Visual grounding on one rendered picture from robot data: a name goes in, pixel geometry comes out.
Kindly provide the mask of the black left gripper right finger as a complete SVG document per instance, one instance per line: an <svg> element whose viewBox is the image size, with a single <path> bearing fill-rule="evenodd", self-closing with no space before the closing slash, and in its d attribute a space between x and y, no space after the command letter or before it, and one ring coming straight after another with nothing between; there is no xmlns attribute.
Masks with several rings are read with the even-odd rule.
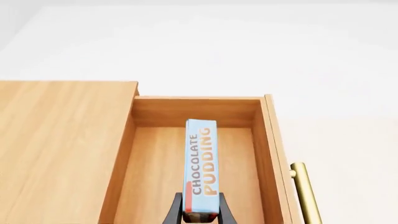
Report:
<svg viewBox="0 0 398 224"><path fill-rule="evenodd" d="M219 193L220 196L220 212L218 214L218 224L237 224L228 203L223 193Z"/></svg>

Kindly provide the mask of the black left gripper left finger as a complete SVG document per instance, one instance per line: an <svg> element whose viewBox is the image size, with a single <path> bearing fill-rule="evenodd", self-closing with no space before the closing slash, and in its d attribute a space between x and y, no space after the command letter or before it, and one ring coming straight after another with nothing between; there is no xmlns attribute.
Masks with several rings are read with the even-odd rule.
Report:
<svg viewBox="0 0 398 224"><path fill-rule="evenodd" d="M183 207L183 194L177 192L171 204L167 216L164 218L162 224L181 224L182 223L182 210Z"/></svg>

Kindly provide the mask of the wooden drawer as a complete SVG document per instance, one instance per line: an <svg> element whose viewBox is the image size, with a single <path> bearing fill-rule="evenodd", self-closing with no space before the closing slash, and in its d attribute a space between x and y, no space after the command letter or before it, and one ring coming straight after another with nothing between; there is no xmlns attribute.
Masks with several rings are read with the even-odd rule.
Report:
<svg viewBox="0 0 398 224"><path fill-rule="evenodd" d="M98 224L162 224L183 190L223 193L237 224L302 224L270 95L133 99Z"/></svg>

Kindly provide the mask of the wooden cabinet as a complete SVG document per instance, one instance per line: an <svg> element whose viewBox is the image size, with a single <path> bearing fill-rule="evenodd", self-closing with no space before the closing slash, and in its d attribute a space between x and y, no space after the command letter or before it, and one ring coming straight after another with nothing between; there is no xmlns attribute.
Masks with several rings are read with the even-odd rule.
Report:
<svg viewBox="0 0 398 224"><path fill-rule="evenodd" d="M137 82L0 82L0 224L115 224Z"/></svg>

